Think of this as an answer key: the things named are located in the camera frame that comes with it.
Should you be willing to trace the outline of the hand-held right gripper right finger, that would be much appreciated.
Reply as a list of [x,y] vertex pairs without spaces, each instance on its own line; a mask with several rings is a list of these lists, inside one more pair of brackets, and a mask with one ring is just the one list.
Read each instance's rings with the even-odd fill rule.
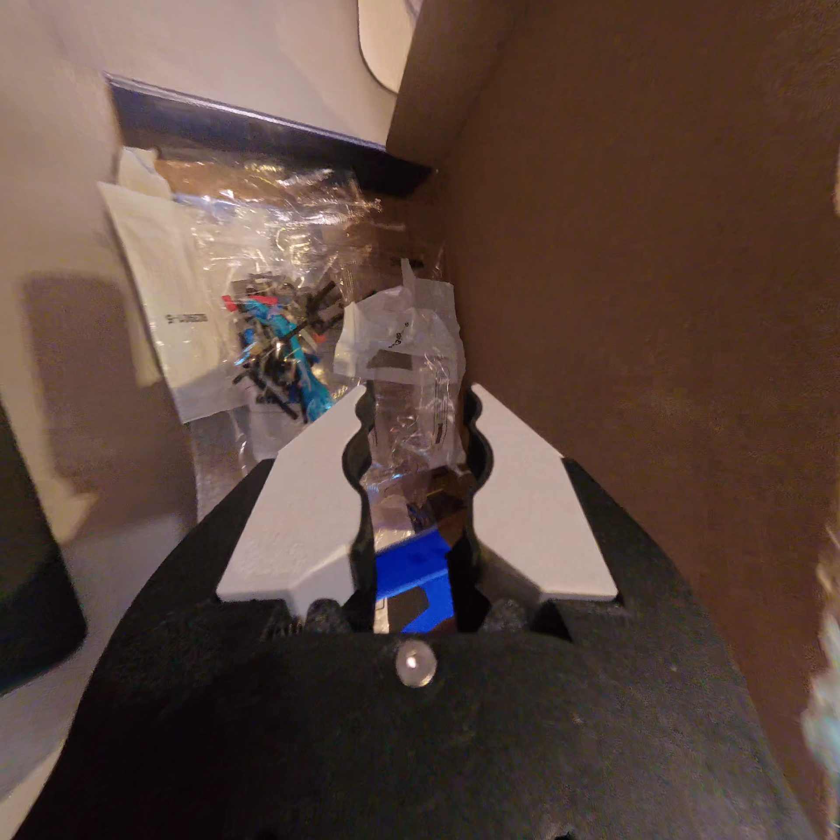
[[563,602],[620,592],[562,454],[486,387],[464,396],[475,484],[459,537],[459,631],[567,634]]

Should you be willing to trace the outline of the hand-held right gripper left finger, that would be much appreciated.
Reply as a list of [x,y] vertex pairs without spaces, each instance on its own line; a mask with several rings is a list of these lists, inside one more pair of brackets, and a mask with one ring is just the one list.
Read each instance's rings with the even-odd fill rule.
[[304,618],[332,601],[352,629],[372,630],[377,571],[361,480],[374,414],[372,389],[358,385],[279,451],[217,584],[221,602],[282,601]]

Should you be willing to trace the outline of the small clear parts bag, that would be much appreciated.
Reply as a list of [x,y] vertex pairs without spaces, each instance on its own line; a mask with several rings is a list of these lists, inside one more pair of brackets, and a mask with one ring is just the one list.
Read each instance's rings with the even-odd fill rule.
[[345,306],[332,358],[337,376],[373,385],[369,491],[464,457],[457,401],[466,360],[454,289],[417,276],[407,259],[401,269],[401,286]]

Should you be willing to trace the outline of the blue toy set box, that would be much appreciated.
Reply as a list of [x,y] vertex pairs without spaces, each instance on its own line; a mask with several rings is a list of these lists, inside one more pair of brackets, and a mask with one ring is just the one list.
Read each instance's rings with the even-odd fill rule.
[[378,193],[433,202],[467,393],[563,456],[619,596],[568,633],[221,602],[276,458],[194,524],[98,181],[121,142],[277,154],[2,2],[2,403],[87,622],[2,695],[14,838],[817,838],[799,716],[838,483],[838,2],[426,2]]

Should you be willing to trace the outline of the pile of plastic parts bags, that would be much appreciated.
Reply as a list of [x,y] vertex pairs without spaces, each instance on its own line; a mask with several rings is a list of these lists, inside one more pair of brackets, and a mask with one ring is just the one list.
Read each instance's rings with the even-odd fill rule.
[[183,424],[245,467],[361,382],[334,357],[382,199],[351,170],[124,145],[99,189]]

